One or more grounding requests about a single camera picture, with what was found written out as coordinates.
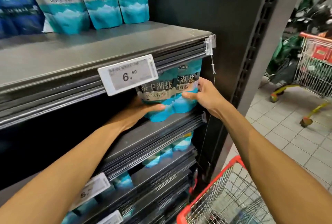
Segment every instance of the yellow cart leg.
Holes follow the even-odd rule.
[[[270,101],[272,103],[275,103],[279,100],[279,97],[280,95],[282,95],[285,91],[285,89],[287,88],[291,88],[291,87],[297,87],[297,86],[300,86],[298,84],[288,84],[288,85],[284,85],[284,86],[281,86],[280,88],[276,89],[271,95],[270,95]]]
[[[314,115],[315,113],[317,113],[321,108],[324,108],[325,106],[329,105],[330,102],[325,102],[323,104],[321,104],[320,106],[317,106],[315,109],[313,109],[306,117],[303,117],[301,122],[300,122],[300,125],[302,127],[307,127],[309,125],[312,124],[312,119],[310,118],[312,115]]]

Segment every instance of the person's left arm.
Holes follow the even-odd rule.
[[[0,208],[0,223],[60,224],[115,138],[149,111],[138,97],[104,126],[56,160]]]

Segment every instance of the person's left hand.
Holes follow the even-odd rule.
[[[165,105],[163,104],[155,104],[155,105],[146,105],[143,104],[141,99],[136,96],[127,108],[120,111],[114,117],[112,117],[107,123],[116,123],[119,124],[121,130],[128,130],[133,127],[138,120],[140,120],[146,113],[150,111],[162,111],[165,109]]]

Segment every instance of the price tag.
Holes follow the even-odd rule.
[[[71,205],[69,211],[79,207],[83,203],[87,202],[94,196],[100,194],[104,190],[110,187],[110,182],[108,181],[105,173],[100,173],[94,177],[92,177],[82,189],[80,195]]]
[[[114,211],[109,216],[106,216],[97,224],[119,224],[123,221],[122,215],[120,214],[119,210]]]
[[[98,73],[109,96],[158,79],[151,54],[99,68]]]

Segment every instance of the shopping cart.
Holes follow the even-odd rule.
[[[332,96],[332,40],[301,32],[304,37],[302,53],[300,54],[294,82],[282,85],[270,96],[270,101],[275,103],[279,100],[285,89],[301,86],[314,94],[322,97],[325,102],[313,109],[303,117],[300,124],[307,127],[312,124],[310,118],[320,109],[330,104],[328,98]]]
[[[177,224],[275,223],[240,156],[177,216]]]

